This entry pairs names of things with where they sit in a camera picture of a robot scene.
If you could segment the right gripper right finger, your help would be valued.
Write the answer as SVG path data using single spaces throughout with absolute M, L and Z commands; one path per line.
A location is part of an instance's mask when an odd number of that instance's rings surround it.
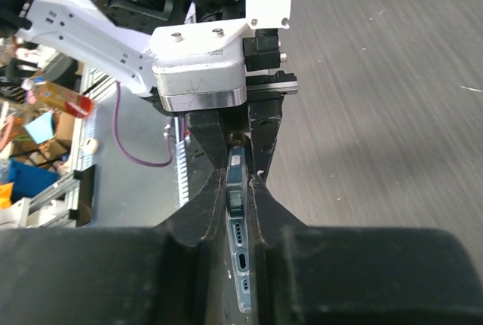
M 480 324 L 482 283 L 437 228 L 309 226 L 248 185 L 259 324 Z

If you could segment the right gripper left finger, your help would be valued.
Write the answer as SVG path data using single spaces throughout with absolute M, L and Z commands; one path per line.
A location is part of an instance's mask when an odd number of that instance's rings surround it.
M 225 179 L 153 228 L 1 233 L 3 324 L 219 324 Z

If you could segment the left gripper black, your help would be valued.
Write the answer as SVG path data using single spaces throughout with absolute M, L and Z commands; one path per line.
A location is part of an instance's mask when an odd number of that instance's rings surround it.
M 189 131 L 214 168 L 225 169 L 228 161 L 228 149 L 224 123 L 216 109 L 240 106 L 247 101 L 248 95 L 264 93 L 291 95 L 297 92 L 296 75 L 279 70 L 273 75 L 248 76 L 245 78 L 243 86 L 233 90 L 166 95 L 165 110 L 167 112 L 188 112 L 186 123 Z M 283 118 L 282 103 L 282 100 L 259 100 L 248 104 L 253 172 L 264 182 L 269 174 Z

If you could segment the clear phone case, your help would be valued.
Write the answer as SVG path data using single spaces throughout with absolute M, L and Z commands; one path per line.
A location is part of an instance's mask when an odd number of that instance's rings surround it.
M 245 219 L 247 221 L 247 230 L 248 230 L 248 192 L 247 192 L 247 203 L 245 205 L 245 211 L 246 211 Z M 223 254 L 224 279 L 223 279 L 223 295 L 222 295 L 223 323 L 224 324 L 252 324 L 253 321 L 251 319 L 251 312 L 242 313 L 238 308 L 237 294 L 235 291 L 235 279 L 233 276 L 233 267 L 232 267 L 231 253 L 229 248 L 229 236 L 226 230 L 226 209 L 225 209 L 225 215 L 224 215 L 224 225 L 225 225 L 224 254 Z M 250 239 L 250 236 L 248 231 L 249 261 L 250 261 L 249 239 Z M 251 310 L 252 308 L 253 308 L 253 305 L 252 305 L 252 293 L 251 293 Z

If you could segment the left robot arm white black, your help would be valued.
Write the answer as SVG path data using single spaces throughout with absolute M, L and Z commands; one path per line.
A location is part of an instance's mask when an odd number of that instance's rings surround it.
M 90 64 L 169 112 L 240 106 L 246 75 L 280 65 L 291 0 L 1 0 L 25 41 Z

